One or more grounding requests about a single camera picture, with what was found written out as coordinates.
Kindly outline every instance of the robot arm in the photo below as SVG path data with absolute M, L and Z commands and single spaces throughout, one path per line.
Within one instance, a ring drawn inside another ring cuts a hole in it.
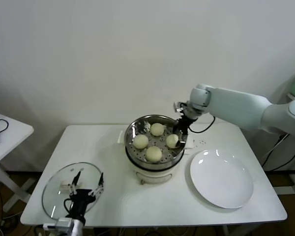
M 177 111 L 194 122 L 204 113 L 244 129 L 262 129 L 269 133 L 295 136 L 295 101 L 276 105 L 265 97 L 224 88 L 197 85 L 190 100 L 179 103 Z

